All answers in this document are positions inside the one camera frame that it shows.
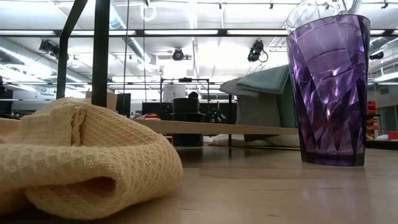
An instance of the wooden tabletop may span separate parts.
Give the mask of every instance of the wooden tabletop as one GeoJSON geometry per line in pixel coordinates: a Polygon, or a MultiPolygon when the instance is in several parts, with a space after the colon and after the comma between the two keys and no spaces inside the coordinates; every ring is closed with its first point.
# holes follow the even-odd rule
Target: wooden tabletop
{"type": "MultiPolygon", "coordinates": [[[[89,223],[397,223],[398,151],[367,149],[365,167],[302,163],[298,151],[178,149],[184,177],[168,196],[89,223]]],[[[38,210],[0,223],[87,223],[38,210]]]]}

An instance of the wire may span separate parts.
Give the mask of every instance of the wire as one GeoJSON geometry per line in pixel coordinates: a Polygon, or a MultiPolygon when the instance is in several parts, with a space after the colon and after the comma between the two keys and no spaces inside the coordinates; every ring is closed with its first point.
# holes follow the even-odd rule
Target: wire
{"type": "Polygon", "coordinates": [[[268,61],[268,54],[267,54],[267,52],[265,52],[265,50],[262,50],[262,53],[264,53],[264,54],[266,54],[267,55],[267,59],[265,60],[265,61],[262,61],[262,60],[260,60],[260,58],[259,58],[259,61],[261,62],[261,63],[266,63],[267,61],[268,61]]]}

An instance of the spotlight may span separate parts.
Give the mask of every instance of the spotlight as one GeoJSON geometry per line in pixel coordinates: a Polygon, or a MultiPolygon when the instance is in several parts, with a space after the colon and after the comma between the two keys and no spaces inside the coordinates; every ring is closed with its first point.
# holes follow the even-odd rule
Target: spotlight
{"type": "Polygon", "coordinates": [[[249,62],[256,62],[260,61],[262,63],[268,61],[268,54],[267,52],[264,51],[264,44],[262,43],[262,40],[256,40],[253,46],[250,49],[250,53],[248,56],[248,61],[249,62]],[[265,53],[267,55],[267,59],[265,61],[261,61],[260,56],[262,53],[265,53]]]}
{"type": "Polygon", "coordinates": [[[58,59],[60,55],[60,47],[55,44],[52,44],[49,40],[42,40],[39,50],[43,51],[46,54],[50,54],[56,59],[58,59]]]}
{"type": "Polygon", "coordinates": [[[371,60],[382,59],[383,57],[384,57],[384,53],[383,53],[383,52],[380,52],[380,53],[377,53],[377,54],[375,54],[375,55],[370,55],[370,56],[369,56],[369,58],[370,58],[371,60]]]}
{"type": "Polygon", "coordinates": [[[184,59],[184,53],[182,52],[182,49],[175,49],[174,53],[172,55],[173,60],[183,60],[184,59]]]}
{"type": "Polygon", "coordinates": [[[42,40],[42,43],[40,44],[39,50],[49,53],[52,51],[53,44],[50,43],[48,40],[42,40]]]}

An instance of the red object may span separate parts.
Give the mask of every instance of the red object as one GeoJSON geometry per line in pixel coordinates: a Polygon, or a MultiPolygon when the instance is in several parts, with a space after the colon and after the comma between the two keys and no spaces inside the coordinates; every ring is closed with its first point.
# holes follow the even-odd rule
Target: red object
{"type": "Polygon", "coordinates": [[[398,139],[398,131],[388,131],[388,140],[398,139]]]}

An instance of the black metal frame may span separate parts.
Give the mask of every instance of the black metal frame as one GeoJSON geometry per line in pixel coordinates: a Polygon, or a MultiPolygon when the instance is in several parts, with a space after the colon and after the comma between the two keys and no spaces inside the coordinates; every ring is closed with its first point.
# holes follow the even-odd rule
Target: black metal frame
{"type": "Polygon", "coordinates": [[[68,19],[60,34],[60,51],[58,57],[57,72],[57,99],[65,97],[65,87],[67,82],[67,62],[68,62],[68,40],[77,20],[86,6],[87,0],[76,0],[70,10],[68,19]]]}
{"type": "Polygon", "coordinates": [[[110,0],[96,0],[93,44],[93,93],[91,103],[106,107],[109,55],[110,0]]]}

